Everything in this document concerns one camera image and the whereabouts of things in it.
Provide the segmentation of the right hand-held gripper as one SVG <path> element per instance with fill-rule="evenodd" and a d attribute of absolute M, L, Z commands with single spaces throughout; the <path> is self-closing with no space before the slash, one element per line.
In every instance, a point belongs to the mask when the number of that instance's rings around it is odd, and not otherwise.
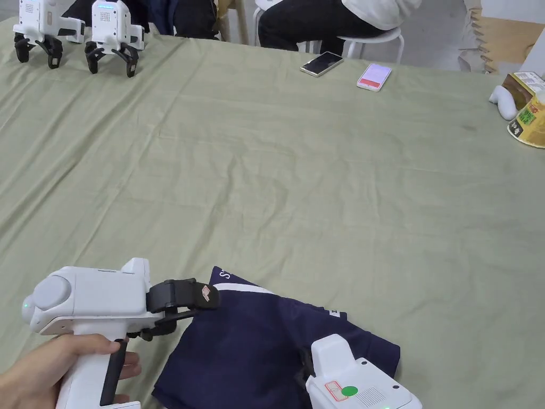
<path fill-rule="evenodd" d="M 305 385 L 312 408 L 422 408 L 408 389 L 365 358 L 356 359 L 338 334 L 299 349 L 295 375 Z"/>

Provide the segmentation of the person's left hand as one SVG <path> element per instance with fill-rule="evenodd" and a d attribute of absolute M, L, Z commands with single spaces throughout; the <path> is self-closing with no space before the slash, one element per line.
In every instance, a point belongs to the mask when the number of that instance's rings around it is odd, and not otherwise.
<path fill-rule="evenodd" d="M 120 346 L 99 334 L 45 342 L 1 374 L 1 408 L 55 408 L 62 379 L 79 357 L 110 356 Z"/>

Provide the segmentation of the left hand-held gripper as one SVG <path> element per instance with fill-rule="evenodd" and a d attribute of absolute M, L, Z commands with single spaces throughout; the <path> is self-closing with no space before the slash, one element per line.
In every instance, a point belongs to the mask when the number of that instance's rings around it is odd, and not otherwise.
<path fill-rule="evenodd" d="M 22 303 L 23 320 L 43 336 L 100 334 L 121 344 L 106 355 L 78 358 L 63 378 L 56 408 L 140 408 L 116 403 L 127 337 L 145 341 L 175 332 L 177 322 L 198 310 L 217 310 L 219 290 L 196 279 L 173 280 L 172 304 L 186 312 L 156 312 L 148 305 L 152 286 L 147 259 L 133 258 L 121 270 L 66 266 L 38 283 Z"/>

